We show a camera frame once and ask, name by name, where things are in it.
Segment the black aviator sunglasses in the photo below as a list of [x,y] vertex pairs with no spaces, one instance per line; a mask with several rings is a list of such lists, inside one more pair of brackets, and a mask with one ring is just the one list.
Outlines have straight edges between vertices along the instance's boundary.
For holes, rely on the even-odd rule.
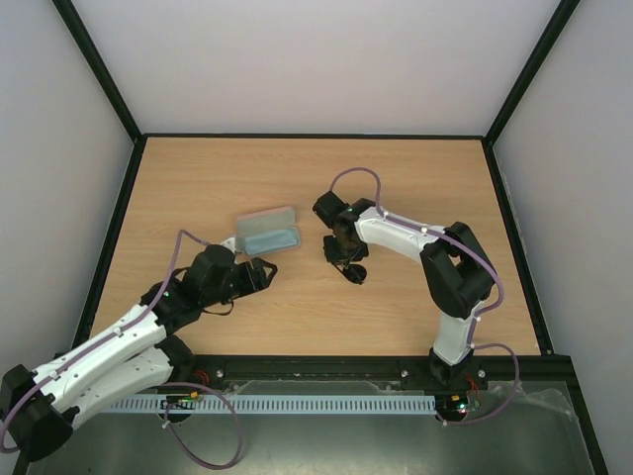
[[360,264],[334,264],[334,267],[347,281],[355,285],[362,285],[367,277],[366,268]]

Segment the light blue cleaning cloth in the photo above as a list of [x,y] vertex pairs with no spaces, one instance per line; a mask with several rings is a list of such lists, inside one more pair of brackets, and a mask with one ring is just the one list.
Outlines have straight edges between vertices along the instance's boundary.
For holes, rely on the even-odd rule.
[[252,235],[244,240],[244,253],[249,256],[263,255],[294,248],[300,244],[300,235],[294,228]]

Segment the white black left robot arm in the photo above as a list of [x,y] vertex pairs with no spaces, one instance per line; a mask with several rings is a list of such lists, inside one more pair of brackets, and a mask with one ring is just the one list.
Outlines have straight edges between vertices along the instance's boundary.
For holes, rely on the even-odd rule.
[[267,289],[275,264],[210,244],[191,265],[170,266],[138,303],[74,349],[28,369],[18,364],[1,379],[1,434],[29,461],[48,457],[84,423],[134,393],[189,377],[194,356],[177,336],[213,305]]

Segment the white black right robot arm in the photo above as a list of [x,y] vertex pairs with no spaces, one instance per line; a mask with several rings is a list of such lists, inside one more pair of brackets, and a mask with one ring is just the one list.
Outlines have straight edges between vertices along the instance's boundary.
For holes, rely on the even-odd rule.
[[485,301],[499,284],[472,230],[461,222],[446,228],[418,223],[381,211],[365,198],[348,204],[331,191],[316,200],[313,212],[331,230],[323,238],[326,261],[353,284],[366,279],[360,261],[369,256],[371,244],[421,265],[429,295],[440,311],[438,334],[429,351],[430,373],[445,388],[461,381],[474,352],[476,322],[489,309]]

